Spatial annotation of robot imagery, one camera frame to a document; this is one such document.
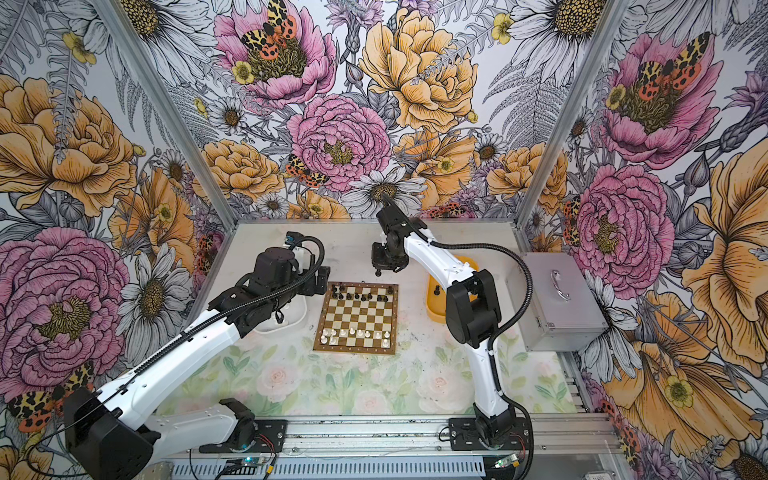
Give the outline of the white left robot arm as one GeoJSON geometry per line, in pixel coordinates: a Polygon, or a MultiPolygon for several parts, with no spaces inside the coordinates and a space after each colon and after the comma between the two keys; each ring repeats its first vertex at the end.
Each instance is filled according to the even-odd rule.
{"type": "Polygon", "coordinates": [[[236,453],[258,441],[254,414],[229,398],[201,412],[162,420],[157,407],[200,367],[271,320],[297,296],[325,293],[323,243],[291,232],[260,253],[251,272],[157,352],[96,392],[64,401],[65,445],[93,479],[132,479],[163,458],[198,447],[236,453]]]}

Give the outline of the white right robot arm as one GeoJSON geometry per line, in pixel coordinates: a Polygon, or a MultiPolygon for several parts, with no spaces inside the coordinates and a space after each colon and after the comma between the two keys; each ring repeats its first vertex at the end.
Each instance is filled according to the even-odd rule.
{"type": "Polygon", "coordinates": [[[499,332],[501,321],[492,274],[472,268],[448,247],[440,247],[423,222],[410,220],[391,202],[376,218],[382,237],[371,248],[375,274],[397,273],[415,261],[441,287],[445,293],[445,325],[453,339],[468,350],[478,436],[488,447],[501,444],[516,415],[504,399],[491,355],[491,339],[499,332]]]}

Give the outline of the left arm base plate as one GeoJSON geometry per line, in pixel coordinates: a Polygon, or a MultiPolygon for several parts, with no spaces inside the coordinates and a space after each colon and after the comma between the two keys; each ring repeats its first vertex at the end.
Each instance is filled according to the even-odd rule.
{"type": "Polygon", "coordinates": [[[281,453],[286,439],[287,426],[286,420],[240,421],[227,440],[201,445],[198,451],[204,454],[281,453]]]}

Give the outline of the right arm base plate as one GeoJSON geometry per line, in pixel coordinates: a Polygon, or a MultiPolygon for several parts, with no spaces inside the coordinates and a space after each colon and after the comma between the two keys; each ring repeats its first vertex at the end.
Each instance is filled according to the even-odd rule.
{"type": "Polygon", "coordinates": [[[517,416],[485,421],[454,417],[448,420],[449,443],[453,451],[529,451],[532,449],[531,422],[517,416]]]}

